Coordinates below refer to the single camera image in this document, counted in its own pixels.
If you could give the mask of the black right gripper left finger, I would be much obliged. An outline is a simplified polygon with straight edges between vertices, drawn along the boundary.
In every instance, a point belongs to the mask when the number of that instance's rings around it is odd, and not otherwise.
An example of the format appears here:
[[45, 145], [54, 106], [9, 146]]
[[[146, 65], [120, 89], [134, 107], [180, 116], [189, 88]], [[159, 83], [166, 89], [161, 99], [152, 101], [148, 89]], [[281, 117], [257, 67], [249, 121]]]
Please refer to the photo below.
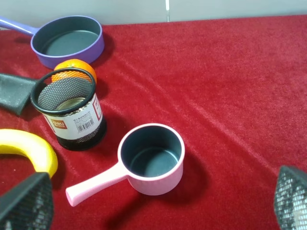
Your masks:
[[54, 215], [47, 172], [36, 172], [0, 196], [2, 230], [48, 230]]

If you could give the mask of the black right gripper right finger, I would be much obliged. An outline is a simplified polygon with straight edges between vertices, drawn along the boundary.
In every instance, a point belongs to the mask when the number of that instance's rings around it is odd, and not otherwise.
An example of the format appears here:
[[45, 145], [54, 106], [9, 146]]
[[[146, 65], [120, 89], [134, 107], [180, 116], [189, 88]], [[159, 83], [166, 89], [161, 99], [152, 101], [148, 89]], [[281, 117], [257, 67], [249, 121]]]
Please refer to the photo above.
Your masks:
[[274, 213], [282, 230], [307, 228], [307, 174], [293, 166], [282, 166], [275, 194]]

